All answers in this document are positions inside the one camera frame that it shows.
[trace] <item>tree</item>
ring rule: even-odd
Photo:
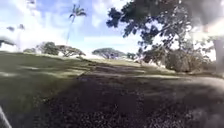
[[[54,42],[43,42],[37,46],[37,49],[41,51],[42,54],[58,55],[58,48]]]
[[[36,49],[35,48],[27,48],[27,49],[23,50],[23,52],[25,52],[25,53],[36,53]]]
[[[153,45],[152,48],[143,53],[144,61],[146,63],[153,61],[156,65],[159,65],[159,62],[165,63],[166,49],[163,46]]]
[[[136,56],[135,53],[127,53],[127,58],[128,58],[128,59],[132,59],[132,60],[134,60],[134,59],[135,59],[135,56]]]
[[[77,48],[72,48],[70,46],[65,46],[65,45],[57,45],[57,48],[59,50],[59,52],[62,52],[64,57],[70,57],[70,56],[74,56],[74,55],[85,55],[84,52],[82,52],[81,50],[77,49]]]
[[[139,32],[143,39],[141,46],[147,47],[155,45],[154,38],[161,36],[163,46],[170,51],[174,42],[184,42],[186,35],[198,24],[202,24],[205,30],[212,27],[223,11],[221,0],[133,0],[123,6],[121,11],[111,8],[108,15],[108,27],[127,24],[124,37]],[[218,68],[224,69],[222,38],[215,37],[212,40],[220,64]]]
[[[8,44],[8,45],[15,45],[15,42],[13,42],[12,40],[10,40],[9,38],[7,37],[4,37],[4,36],[0,36],[0,47],[2,46],[2,44]]]
[[[115,50],[113,48],[100,48],[92,52],[94,55],[99,55],[106,59],[114,59],[117,57],[126,56],[125,53]]]
[[[69,37],[70,37],[70,32],[71,32],[71,28],[72,28],[72,24],[74,23],[75,21],[75,18],[77,16],[86,16],[86,12],[83,8],[81,8],[80,6],[76,6],[75,4],[73,5],[73,9],[72,9],[72,12],[71,14],[69,15],[69,18],[72,19],[71,21],[71,24],[69,26],[69,30],[68,30],[68,35],[67,35],[67,39],[66,39],[66,45],[68,44],[68,40],[69,40]]]

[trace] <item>white cloud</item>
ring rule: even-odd
[[[92,25],[95,27],[95,28],[98,28],[99,25],[101,24],[102,20],[96,16],[96,15],[93,15],[92,16]]]

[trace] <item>blue sky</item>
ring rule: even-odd
[[[108,28],[107,13],[111,7],[120,9],[129,0],[36,0],[29,5],[26,0],[0,1],[0,34],[18,40],[14,33],[5,30],[7,26],[24,24],[26,30],[20,36],[22,49],[35,47],[43,41],[65,44],[69,29],[69,13],[73,3],[79,3],[87,12],[87,17],[78,17],[72,26],[69,45],[90,53],[96,48],[112,47],[124,52],[136,52],[139,36],[122,38],[123,27]]]

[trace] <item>shrub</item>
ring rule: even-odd
[[[175,50],[167,54],[165,65],[167,69],[176,72],[191,72],[206,70],[206,68],[209,68],[210,62],[210,59],[204,57],[200,52]]]
[[[25,53],[36,53],[36,49],[35,48],[27,48],[23,52],[25,52]]]

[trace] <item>tree canopy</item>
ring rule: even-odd
[[[181,45],[189,41],[186,35],[198,24],[216,20],[221,9],[220,0],[133,0],[120,11],[111,8],[107,25],[127,24],[123,36],[139,33],[143,39],[139,44],[145,48],[157,45],[153,44],[154,38],[161,36],[163,46],[170,50],[174,42]]]
[[[100,48],[96,49],[92,52],[94,55],[99,55],[106,59],[113,59],[116,57],[122,57],[125,56],[125,53],[115,50],[113,48]]]
[[[4,36],[0,37],[0,47],[2,46],[2,43],[8,44],[8,45],[15,45],[14,41],[12,41],[11,39],[4,37]]]
[[[62,52],[64,57],[70,57],[70,56],[74,56],[74,55],[85,55],[84,52],[82,52],[81,50],[77,49],[77,48],[73,48],[70,46],[66,46],[66,45],[57,45],[57,48],[59,50],[59,52]]]
[[[58,48],[54,42],[43,42],[37,46],[37,49],[43,54],[58,55]]]

